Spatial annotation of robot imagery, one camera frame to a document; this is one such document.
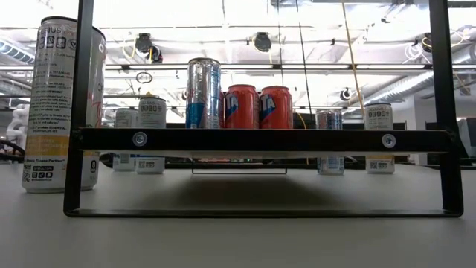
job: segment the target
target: ceiling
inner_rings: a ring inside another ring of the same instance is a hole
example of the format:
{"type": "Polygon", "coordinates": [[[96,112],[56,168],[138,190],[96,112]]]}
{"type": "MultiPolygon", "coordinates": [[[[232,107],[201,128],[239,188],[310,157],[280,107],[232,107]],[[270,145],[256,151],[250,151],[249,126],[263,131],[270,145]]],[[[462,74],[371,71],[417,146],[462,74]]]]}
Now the ceiling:
{"type": "MultiPolygon", "coordinates": [[[[276,0],[179,0],[179,1],[118,1],[94,2],[95,27],[106,36],[107,64],[144,64],[138,54],[130,57],[139,33],[150,33],[164,57],[164,64],[186,64],[194,57],[212,57],[222,64],[338,64],[351,63],[347,32],[340,1],[312,3],[299,1],[298,9],[290,1],[276,0]],[[270,53],[259,52],[253,45],[256,32],[266,32],[271,39],[270,53]]],[[[427,64],[431,54],[422,51],[421,41],[430,31],[428,5],[392,5],[392,1],[350,1],[346,6],[350,42],[355,63],[365,64],[427,64]]],[[[451,8],[450,27],[454,51],[471,45],[476,38],[474,8],[451,8]]],[[[15,45],[24,53],[35,54],[36,32],[46,16],[77,17],[77,1],[17,0],[5,1],[0,8],[0,41],[15,45]]],[[[0,66],[22,66],[25,63],[0,53],[0,66]]],[[[30,71],[0,71],[16,83],[28,85],[30,71]]],[[[181,98],[187,83],[184,70],[151,71],[153,81],[141,85],[136,71],[107,71],[105,95],[141,94],[145,91],[160,95],[168,106],[178,107],[167,114],[167,120],[183,121],[181,98]]],[[[402,70],[385,73],[359,73],[362,91],[377,92],[403,75],[402,70]]],[[[339,93],[349,88],[356,94],[352,72],[310,72],[279,70],[229,70],[222,74],[222,88],[234,83],[265,86],[281,84],[291,89],[296,107],[348,106],[339,93]]],[[[4,89],[4,94],[17,95],[17,88],[4,89]]],[[[135,106],[134,98],[105,98],[107,106],[135,106]]]]}

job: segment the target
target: table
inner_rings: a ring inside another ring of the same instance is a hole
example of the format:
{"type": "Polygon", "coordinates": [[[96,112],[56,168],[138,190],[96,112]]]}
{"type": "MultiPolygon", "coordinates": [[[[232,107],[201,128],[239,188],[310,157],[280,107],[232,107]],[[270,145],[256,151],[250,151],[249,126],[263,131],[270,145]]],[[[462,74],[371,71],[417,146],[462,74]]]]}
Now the table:
{"type": "MultiPolygon", "coordinates": [[[[62,194],[26,194],[22,167],[0,165],[2,267],[473,267],[476,172],[463,171],[460,219],[90,219],[62,213],[62,194]]],[[[341,205],[440,208],[439,171],[396,167],[393,176],[314,170],[288,176],[131,177],[100,167],[91,208],[341,205]]]]}

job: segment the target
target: red can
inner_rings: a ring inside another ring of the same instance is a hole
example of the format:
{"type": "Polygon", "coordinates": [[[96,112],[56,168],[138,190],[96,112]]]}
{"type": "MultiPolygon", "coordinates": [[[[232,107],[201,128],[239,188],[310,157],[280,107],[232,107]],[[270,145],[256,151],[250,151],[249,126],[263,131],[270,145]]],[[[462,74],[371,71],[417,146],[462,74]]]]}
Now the red can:
{"type": "Polygon", "coordinates": [[[225,128],[260,127],[259,96],[254,86],[233,85],[225,95],[225,128]]]}
{"type": "Polygon", "coordinates": [[[223,94],[222,90],[220,90],[219,94],[219,100],[218,100],[218,116],[219,116],[219,123],[220,123],[220,128],[225,127],[225,94],[223,94]]]}
{"type": "Polygon", "coordinates": [[[260,128],[292,129],[292,97],[285,86],[268,86],[260,97],[260,128]]]}

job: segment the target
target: tall white can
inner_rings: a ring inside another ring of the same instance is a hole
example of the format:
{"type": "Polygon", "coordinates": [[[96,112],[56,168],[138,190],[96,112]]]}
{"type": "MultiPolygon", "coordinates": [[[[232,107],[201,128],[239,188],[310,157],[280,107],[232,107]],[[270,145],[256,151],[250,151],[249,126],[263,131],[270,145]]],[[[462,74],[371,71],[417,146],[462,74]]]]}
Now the tall white can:
{"type": "MultiPolygon", "coordinates": [[[[138,111],[134,108],[120,108],[116,111],[114,127],[131,128],[137,125],[138,111]]],[[[128,153],[114,153],[112,161],[114,171],[134,171],[135,155],[128,153]]]]}
{"type": "MultiPolygon", "coordinates": [[[[164,129],[166,127],[167,106],[165,100],[154,96],[146,96],[139,101],[138,127],[164,129]]],[[[160,156],[139,155],[135,171],[138,174],[162,174],[165,169],[165,158],[160,156]]]]}
{"type": "MultiPolygon", "coordinates": [[[[68,159],[77,21],[42,20],[36,41],[22,186],[31,193],[64,191],[68,159]]],[[[106,41],[92,33],[86,126],[101,126],[106,41]]],[[[84,152],[81,188],[97,183],[98,152],[84,152]]]]}
{"type": "MultiPolygon", "coordinates": [[[[366,130],[393,130],[393,112],[389,103],[372,103],[365,106],[366,130]]],[[[365,170],[368,173],[395,172],[393,155],[365,157],[365,170]]]]}

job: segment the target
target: shelf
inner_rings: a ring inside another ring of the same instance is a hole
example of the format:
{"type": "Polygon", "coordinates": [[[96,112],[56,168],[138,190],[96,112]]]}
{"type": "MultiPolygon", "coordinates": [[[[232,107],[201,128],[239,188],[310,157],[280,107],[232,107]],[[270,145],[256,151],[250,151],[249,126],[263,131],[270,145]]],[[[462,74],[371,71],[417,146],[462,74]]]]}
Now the shelf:
{"type": "Polygon", "coordinates": [[[188,158],[292,159],[316,156],[445,153],[452,147],[446,131],[377,130],[189,130],[80,129],[79,150],[153,153],[188,158]],[[394,137],[393,147],[385,146],[394,137]]]}

